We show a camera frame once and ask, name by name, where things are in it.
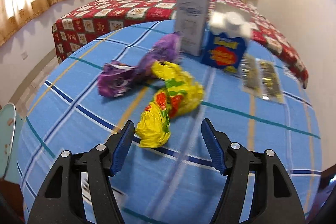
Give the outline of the yellow wrapper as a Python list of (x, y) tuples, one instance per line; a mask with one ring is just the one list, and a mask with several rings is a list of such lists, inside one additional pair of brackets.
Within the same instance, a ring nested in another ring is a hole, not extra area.
[(151, 72), (164, 86), (154, 94), (135, 129), (142, 148), (166, 144), (171, 136), (170, 120), (195, 110), (205, 94), (202, 84), (178, 64), (155, 61)]

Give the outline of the light blue trash bin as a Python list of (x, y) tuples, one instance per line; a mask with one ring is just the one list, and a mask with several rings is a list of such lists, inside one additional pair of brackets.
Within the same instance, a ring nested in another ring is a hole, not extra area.
[(23, 119), (13, 103), (7, 103), (0, 112), (0, 165), (1, 180), (19, 184), (21, 175), (17, 167), (18, 141)]

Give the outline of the blue plaid table cloth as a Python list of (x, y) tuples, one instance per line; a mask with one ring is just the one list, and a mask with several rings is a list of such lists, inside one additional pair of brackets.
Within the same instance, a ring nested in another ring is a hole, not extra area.
[[(119, 98), (100, 96), (97, 78), (104, 64), (117, 60), (134, 66), (165, 34), (172, 20), (142, 23), (86, 44), (43, 77), (23, 125), (18, 171), (29, 215), (38, 190), (64, 150), (89, 151), (104, 143), (126, 121), (137, 123), (160, 80), (137, 86)], [(308, 213), (322, 169), (321, 139), (306, 92), (285, 65), (257, 42), (248, 54), (274, 64), (283, 103), (243, 90), (235, 75), (184, 56), (181, 67), (205, 89), (199, 107), (170, 121), (170, 138), (157, 149), (141, 148), (135, 138), (122, 170), (111, 184), (126, 223), (209, 223), (226, 179), (212, 165), (201, 122), (251, 151), (272, 149), (282, 161)]]

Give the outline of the clear gold sachet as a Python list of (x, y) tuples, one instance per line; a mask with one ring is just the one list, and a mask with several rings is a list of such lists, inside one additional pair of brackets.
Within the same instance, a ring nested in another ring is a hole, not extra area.
[(274, 65), (270, 61), (258, 60), (260, 68), (261, 97), (282, 104), (284, 102), (280, 80)]

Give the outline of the clear silver sachet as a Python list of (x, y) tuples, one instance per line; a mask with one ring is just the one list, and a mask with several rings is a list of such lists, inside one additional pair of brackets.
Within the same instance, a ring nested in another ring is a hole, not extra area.
[(256, 59), (245, 54), (240, 63), (242, 90), (255, 97), (261, 97), (260, 76)]

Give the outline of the purple crumpled wrapper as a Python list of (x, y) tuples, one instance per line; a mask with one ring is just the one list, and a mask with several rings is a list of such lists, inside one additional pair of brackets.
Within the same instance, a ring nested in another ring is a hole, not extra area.
[(106, 98), (123, 96), (136, 84), (153, 76), (151, 67), (155, 61), (176, 63), (180, 58), (181, 38), (180, 32), (163, 36), (135, 66), (116, 60), (105, 64), (97, 80), (98, 93)]

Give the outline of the blue snack box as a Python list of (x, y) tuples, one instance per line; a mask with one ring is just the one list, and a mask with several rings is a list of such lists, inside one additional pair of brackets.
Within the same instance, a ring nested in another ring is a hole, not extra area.
[(250, 38), (230, 37), (227, 33), (214, 34), (209, 31), (201, 55), (201, 63), (236, 74)]

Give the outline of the white crumpled tissue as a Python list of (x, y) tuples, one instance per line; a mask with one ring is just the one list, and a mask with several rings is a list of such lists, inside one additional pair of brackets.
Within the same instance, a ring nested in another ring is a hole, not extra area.
[(229, 38), (249, 40), (252, 36), (250, 22), (248, 11), (218, 1), (211, 13), (209, 29), (214, 35), (225, 33)]

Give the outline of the red patterned bed cover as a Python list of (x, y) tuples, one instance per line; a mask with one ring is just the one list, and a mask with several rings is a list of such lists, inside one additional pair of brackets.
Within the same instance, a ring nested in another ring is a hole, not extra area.
[[(177, 0), (94, 0), (57, 19), (52, 25), (56, 57), (63, 62), (73, 52), (92, 40), (114, 30), (139, 24), (174, 19)], [(211, 0), (224, 2), (251, 15), (252, 39), (270, 50), (289, 68), (303, 88), (308, 84), (308, 71), (297, 51), (285, 36), (256, 8), (243, 0)]]

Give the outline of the white grey carton box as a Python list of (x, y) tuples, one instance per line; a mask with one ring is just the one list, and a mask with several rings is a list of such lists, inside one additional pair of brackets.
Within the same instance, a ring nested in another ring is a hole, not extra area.
[(177, 0), (174, 30), (181, 33), (181, 50), (199, 56), (210, 0)]

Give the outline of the white wall socket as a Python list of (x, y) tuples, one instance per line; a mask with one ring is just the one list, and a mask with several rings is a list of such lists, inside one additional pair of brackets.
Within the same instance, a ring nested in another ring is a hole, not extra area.
[(26, 51), (24, 51), (22, 54), (21, 54), (21, 57), (23, 60), (25, 60), (27, 58), (28, 54)]

